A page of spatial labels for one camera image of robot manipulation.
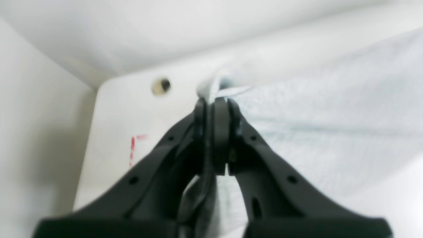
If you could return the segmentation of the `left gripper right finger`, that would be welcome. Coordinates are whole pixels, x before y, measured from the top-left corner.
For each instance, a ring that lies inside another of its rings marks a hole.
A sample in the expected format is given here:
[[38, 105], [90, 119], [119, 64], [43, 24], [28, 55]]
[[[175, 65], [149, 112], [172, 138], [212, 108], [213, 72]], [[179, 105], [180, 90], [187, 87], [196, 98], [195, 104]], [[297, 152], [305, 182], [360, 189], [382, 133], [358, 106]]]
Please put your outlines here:
[[382, 218], [354, 213], [329, 199], [242, 116], [232, 99], [211, 106], [213, 166], [237, 179], [248, 215], [245, 238], [391, 238]]

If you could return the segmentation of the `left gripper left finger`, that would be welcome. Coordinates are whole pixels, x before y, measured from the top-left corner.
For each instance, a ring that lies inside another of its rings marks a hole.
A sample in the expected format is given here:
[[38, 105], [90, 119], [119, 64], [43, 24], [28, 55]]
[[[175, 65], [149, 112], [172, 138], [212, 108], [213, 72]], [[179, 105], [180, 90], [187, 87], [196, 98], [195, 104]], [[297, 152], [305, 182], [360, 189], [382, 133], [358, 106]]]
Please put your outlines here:
[[42, 220], [35, 238], [200, 238], [209, 190], [207, 103], [176, 123], [112, 188], [77, 212]]

